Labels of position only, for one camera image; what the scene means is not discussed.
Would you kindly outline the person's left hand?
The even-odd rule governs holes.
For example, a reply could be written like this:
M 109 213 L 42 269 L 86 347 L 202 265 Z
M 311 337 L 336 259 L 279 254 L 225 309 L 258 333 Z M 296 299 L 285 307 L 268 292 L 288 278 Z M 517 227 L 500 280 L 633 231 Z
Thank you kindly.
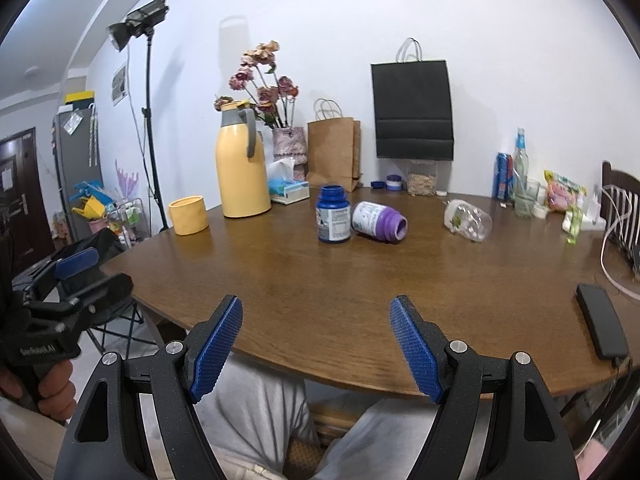
M 38 386 L 41 396 L 38 411 L 56 422 L 66 422 L 77 408 L 76 388 L 70 380 L 72 373 L 73 363 L 70 360 L 58 362 Z M 15 401 L 25 395 L 21 382 L 6 368 L 1 370 L 1 392 Z

